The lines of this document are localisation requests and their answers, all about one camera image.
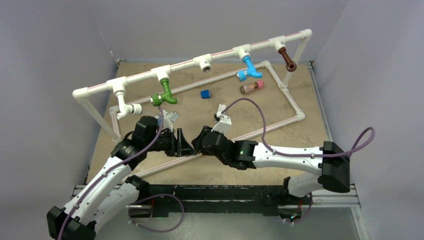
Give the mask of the green faucet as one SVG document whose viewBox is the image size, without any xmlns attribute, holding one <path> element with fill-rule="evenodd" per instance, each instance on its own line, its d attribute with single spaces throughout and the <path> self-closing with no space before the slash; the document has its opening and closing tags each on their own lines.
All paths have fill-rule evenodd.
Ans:
<svg viewBox="0 0 424 240">
<path fill-rule="evenodd" d="M 150 97 L 150 102 L 152 103 L 152 105 L 155 107 L 158 107 L 162 105 L 163 103 L 176 105 L 178 103 L 178 100 L 175 97 L 173 97 L 173 94 L 169 85 L 169 79 L 163 78 L 159 81 L 159 83 L 163 87 L 163 93 L 157 93 Z"/>
</svg>

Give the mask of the blue faucet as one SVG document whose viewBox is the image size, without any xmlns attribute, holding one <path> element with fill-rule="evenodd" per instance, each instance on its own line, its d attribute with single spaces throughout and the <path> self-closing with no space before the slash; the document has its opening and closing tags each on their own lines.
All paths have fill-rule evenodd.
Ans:
<svg viewBox="0 0 424 240">
<path fill-rule="evenodd" d="M 256 67 L 252 63 L 250 56 L 245 56 L 242 59 L 242 61 L 246 64 L 246 69 L 245 70 L 240 70 L 240 71 L 238 71 L 236 73 L 236 78 L 240 82 L 244 82 L 248 78 L 259 79 L 259 78 L 261 78 L 263 76 L 261 72 L 257 72 Z"/>
</svg>

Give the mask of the brown faucet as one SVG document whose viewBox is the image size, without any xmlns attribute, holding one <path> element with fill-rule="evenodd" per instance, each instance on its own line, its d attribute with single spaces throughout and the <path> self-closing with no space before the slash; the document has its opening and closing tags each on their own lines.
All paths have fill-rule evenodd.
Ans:
<svg viewBox="0 0 424 240">
<path fill-rule="evenodd" d="M 285 61 L 285 68 L 286 68 L 286 70 L 289 73 L 292 73 L 292 72 L 296 71 L 297 64 L 289 56 L 289 54 L 287 53 L 287 49 L 285 47 L 281 47 L 277 52 L 282 56 L 283 60 Z"/>
</svg>

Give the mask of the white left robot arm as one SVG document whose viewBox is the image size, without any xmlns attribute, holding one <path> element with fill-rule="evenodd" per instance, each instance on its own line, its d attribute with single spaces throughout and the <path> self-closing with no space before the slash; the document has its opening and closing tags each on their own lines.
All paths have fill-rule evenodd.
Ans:
<svg viewBox="0 0 424 240">
<path fill-rule="evenodd" d="M 173 133 L 162 125 L 163 118 L 142 116 L 134 131 L 115 145 L 97 175 L 62 208 L 47 213 L 47 226 L 55 240 L 93 240 L 100 229 L 129 204 L 142 205 L 149 199 L 149 183 L 132 170 L 148 152 L 164 152 L 168 157 L 185 157 L 195 150 L 185 140 L 182 129 Z M 123 185 L 121 180 L 129 176 Z"/>
</svg>

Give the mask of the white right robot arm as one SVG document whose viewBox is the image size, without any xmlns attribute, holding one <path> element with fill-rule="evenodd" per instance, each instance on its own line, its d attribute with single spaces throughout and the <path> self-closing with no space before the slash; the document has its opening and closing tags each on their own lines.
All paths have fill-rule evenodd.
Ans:
<svg viewBox="0 0 424 240">
<path fill-rule="evenodd" d="M 284 180 L 280 196 L 288 204 L 317 191 L 348 193 L 350 187 L 350 158 L 332 141 L 309 148 L 267 147 L 253 140 L 232 141 L 224 134 L 204 126 L 192 140 L 195 152 L 214 156 L 222 164 L 238 170 L 282 168 L 303 171 Z"/>
</svg>

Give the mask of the small blue cap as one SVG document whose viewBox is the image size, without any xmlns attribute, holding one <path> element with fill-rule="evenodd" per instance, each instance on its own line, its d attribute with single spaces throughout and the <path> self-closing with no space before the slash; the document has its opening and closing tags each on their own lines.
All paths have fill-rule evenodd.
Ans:
<svg viewBox="0 0 424 240">
<path fill-rule="evenodd" d="M 200 92 L 200 97 L 202 99 L 210 99 L 212 97 L 212 93 L 211 93 L 211 91 L 209 89 L 202 90 Z"/>
</svg>

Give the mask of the white rectangular block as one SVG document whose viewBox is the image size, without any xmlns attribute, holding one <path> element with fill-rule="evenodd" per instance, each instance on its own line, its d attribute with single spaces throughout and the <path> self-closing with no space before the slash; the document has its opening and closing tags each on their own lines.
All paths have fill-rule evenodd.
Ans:
<svg viewBox="0 0 424 240">
<path fill-rule="evenodd" d="M 227 106 L 225 104 L 219 104 L 216 114 L 220 115 L 226 109 L 226 107 Z"/>
</svg>

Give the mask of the brown pink-capped tube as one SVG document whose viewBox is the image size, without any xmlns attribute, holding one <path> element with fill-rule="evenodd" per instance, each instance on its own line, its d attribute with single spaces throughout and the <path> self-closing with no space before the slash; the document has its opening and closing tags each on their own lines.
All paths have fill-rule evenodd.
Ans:
<svg viewBox="0 0 424 240">
<path fill-rule="evenodd" d="M 239 90 L 241 94 L 246 95 L 253 91 L 262 89 L 264 86 L 264 82 L 262 80 L 258 80 L 253 83 L 240 86 Z"/>
</svg>

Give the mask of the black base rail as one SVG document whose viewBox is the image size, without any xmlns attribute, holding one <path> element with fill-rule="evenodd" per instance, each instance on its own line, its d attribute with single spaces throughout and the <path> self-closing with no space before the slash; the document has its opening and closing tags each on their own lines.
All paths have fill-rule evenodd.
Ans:
<svg viewBox="0 0 424 240">
<path fill-rule="evenodd" d="M 297 221 L 314 208 L 355 208 L 359 199 L 354 187 L 348 193 L 317 190 L 304 197 L 290 196 L 281 185 L 169 185 L 116 186 L 94 209 L 94 217 L 111 216 L 124 207 L 133 213 L 147 210 L 154 218 L 170 213 L 261 214 Z"/>
</svg>

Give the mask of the white PVC pipe frame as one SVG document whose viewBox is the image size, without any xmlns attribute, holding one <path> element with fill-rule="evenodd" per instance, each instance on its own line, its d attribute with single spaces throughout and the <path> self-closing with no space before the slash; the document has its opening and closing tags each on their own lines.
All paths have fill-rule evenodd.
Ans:
<svg viewBox="0 0 424 240">
<path fill-rule="evenodd" d="M 229 57 L 239 57 L 243 62 L 243 58 L 245 56 L 250 56 L 251 52 L 261 50 L 264 48 L 274 48 L 277 52 L 280 48 L 285 47 L 288 55 L 294 60 L 296 63 L 300 60 L 307 43 L 310 41 L 312 37 L 311 29 L 304 29 L 297 33 L 289 34 L 289 35 L 281 35 L 277 37 L 270 38 L 265 41 L 244 44 L 240 46 L 236 46 L 232 49 L 213 53 L 213 54 L 204 54 L 201 56 L 194 57 L 191 60 L 187 60 L 180 63 L 175 63 L 172 65 L 163 65 L 159 67 L 155 67 L 149 71 L 134 74 L 131 76 L 122 76 L 114 79 L 110 79 L 104 83 L 83 87 L 79 89 L 75 89 L 72 92 L 73 98 L 80 103 L 88 113 L 95 119 L 95 121 L 100 125 L 102 129 L 104 129 L 112 138 L 114 142 L 118 142 L 122 139 L 122 135 L 119 129 L 119 120 L 126 117 L 127 115 L 140 115 L 142 110 L 142 104 L 151 102 L 151 97 L 141 98 L 139 100 L 135 100 L 129 103 L 125 102 L 125 94 L 126 94 L 126 86 L 156 78 L 160 83 L 160 80 L 163 78 L 170 79 L 170 74 L 177 71 L 182 71 L 192 67 L 199 67 L 203 72 L 208 72 L 211 68 L 211 63 L 214 61 L 218 61 L 221 59 L 226 59 Z M 298 106 L 290 91 L 288 89 L 289 82 L 294 74 L 294 72 L 287 72 L 284 79 L 280 79 L 278 74 L 272 68 L 271 63 L 268 60 L 262 61 L 260 63 L 254 64 L 256 70 L 258 68 L 266 68 L 273 79 L 275 80 L 280 92 L 285 96 L 287 101 L 290 103 L 291 107 L 295 111 L 296 115 L 285 119 L 283 121 L 274 123 L 272 125 L 266 126 L 264 129 L 255 130 L 253 132 L 247 133 L 245 135 L 241 135 L 237 137 L 238 140 L 248 140 L 253 137 L 257 137 L 260 134 L 264 134 L 289 124 L 300 122 L 305 119 L 306 115 L 303 110 Z M 207 79 L 203 79 L 194 83 L 190 83 L 187 85 L 183 85 L 174 89 L 171 89 L 172 95 L 174 97 L 175 94 L 188 91 L 194 89 L 196 87 L 201 87 L 206 84 L 215 83 L 217 81 L 221 81 L 223 79 L 229 78 L 231 76 L 236 76 L 236 73 L 241 70 L 246 70 L 247 66 L 238 70 L 234 70 L 231 72 L 227 72 L 218 76 L 213 76 Z M 118 104 L 112 106 L 110 108 L 110 115 L 112 119 L 112 124 L 108 125 L 107 122 L 101 117 L 100 113 L 94 108 L 92 103 L 89 101 L 90 96 L 105 92 L 111 91 L 117 98 Z"/>
</svg>

